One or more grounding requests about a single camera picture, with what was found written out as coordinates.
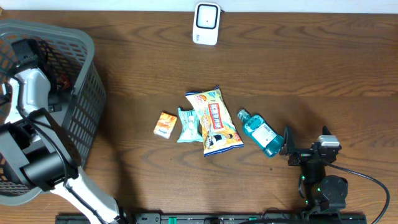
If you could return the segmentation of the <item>teal mouthwash bottle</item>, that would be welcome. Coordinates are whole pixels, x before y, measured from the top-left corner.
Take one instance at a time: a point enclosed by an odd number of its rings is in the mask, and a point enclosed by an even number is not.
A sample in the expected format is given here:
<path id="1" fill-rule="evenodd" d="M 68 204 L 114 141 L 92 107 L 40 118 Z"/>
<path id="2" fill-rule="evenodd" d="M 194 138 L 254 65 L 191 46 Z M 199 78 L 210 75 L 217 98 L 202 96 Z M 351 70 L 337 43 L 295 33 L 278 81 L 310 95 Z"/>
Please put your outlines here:
<path id="1" fill-rule="evenodd" d="M 238 118 L 243 122 L 243 131 L 262 150 L 267 157 L 276 156 L 282 148 L 283 137 L 278 134 L 262 116 L 251 116 L 245 109 L 238 112 Z"/>

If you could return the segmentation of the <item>red Top chocolate bar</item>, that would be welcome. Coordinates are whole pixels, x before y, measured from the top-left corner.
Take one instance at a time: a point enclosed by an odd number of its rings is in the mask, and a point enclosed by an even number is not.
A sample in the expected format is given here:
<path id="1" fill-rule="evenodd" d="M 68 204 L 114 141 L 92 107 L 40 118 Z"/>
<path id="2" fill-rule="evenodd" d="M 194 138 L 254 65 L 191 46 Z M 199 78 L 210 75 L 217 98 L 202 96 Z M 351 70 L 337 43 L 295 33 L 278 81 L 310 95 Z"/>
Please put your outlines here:
<path id="1" fill-rule="evenodd" d="M 63 73 L 57 78 L 57 90 L 58 91 L 67 91 L 71 88 L 71 81 L 70 77 L 66 74 Z"/>

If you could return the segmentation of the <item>yellow wet wipes pack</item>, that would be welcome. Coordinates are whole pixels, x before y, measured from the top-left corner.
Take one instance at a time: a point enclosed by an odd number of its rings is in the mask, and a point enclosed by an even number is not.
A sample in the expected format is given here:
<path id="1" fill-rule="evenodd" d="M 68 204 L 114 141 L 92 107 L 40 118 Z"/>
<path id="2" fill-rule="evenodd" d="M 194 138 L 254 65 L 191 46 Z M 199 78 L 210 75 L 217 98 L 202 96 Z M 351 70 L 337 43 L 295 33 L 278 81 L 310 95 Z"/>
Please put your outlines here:
<path id="1" fill-rule="evenodd" d="M 193 106 L 202 126 L 204 156 L 244 146 L 219 87 L 209 91 L 187 92 L 185 97 Z"/>

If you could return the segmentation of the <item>mint green snack pouch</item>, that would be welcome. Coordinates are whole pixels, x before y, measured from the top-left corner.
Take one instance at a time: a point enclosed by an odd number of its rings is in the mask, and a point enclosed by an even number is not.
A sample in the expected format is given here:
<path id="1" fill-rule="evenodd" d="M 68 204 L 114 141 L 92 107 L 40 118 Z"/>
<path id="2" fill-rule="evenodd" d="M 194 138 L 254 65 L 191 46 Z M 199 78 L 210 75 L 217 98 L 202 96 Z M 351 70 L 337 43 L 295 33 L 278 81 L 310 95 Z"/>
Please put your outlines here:
<path id="1" fill-rule="evenodd" d="M 182 132 L 177 142 L 202 142 L 203 136 L 199 132 L 200 121 L 196 111 L 178 108 L 178 117 L 182 124 Z"/>

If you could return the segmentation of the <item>small orange tissue pack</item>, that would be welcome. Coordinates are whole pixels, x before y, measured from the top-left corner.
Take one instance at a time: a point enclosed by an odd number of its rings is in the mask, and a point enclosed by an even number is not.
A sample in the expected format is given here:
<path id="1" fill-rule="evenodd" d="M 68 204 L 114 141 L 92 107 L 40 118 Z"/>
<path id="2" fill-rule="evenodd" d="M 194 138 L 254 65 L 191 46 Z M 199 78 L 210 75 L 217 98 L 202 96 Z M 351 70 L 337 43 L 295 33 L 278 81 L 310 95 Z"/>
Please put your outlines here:
<path id="1" fill-rule="evenodd" d="M 162 112 L 154 128 L 154 134 L 169 139 L 176 122 L 176 116 Z"/>

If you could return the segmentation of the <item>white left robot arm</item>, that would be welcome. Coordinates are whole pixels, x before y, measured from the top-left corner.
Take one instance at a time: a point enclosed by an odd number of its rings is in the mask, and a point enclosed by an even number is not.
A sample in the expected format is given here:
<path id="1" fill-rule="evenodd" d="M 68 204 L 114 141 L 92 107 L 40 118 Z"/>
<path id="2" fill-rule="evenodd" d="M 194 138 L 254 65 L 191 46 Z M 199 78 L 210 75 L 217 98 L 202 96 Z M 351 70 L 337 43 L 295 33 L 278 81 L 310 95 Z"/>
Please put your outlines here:
<path id="1" fill-rule="evenodd" d="M 83 113 L 90 102 L 83 100 L 73 111 L 71 131 L 61 127 L 53 112 L 70 88 L 70 73 L 54 72 L 54 53 L 44 40 L 22 39 L 11 48 L 17 58 L 5 73 L 11 107 L 1 126 L 8 179 L 63 197 L 91 223 L 131 223 L 118 202 L 82 168 L 77 138 L 91 139 L 95 120 Z"/>

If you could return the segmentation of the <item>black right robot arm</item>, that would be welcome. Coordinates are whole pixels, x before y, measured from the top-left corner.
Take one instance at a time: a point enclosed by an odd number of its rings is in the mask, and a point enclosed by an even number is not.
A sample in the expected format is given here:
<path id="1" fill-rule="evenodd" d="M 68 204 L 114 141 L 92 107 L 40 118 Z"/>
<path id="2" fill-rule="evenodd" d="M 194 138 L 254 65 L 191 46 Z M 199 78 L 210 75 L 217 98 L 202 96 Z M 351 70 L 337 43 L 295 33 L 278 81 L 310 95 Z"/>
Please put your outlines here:
<path id="1" fill-rule="evenodd" d="M 339 140 L 325 126 L 309 148 L 296 147 L 291 128 L 285 127 L 279 154 L 289 157 L 289 166 L 300 167 L 298 190 L 307 204 L 301 217 L 307 222 L 320 219 L 321 216 L 337 216 L 346 207 L 348 181 L 336 175 L 326 175 L 325 170 L 328 164 L 336 161 L 339 150 Z"/>

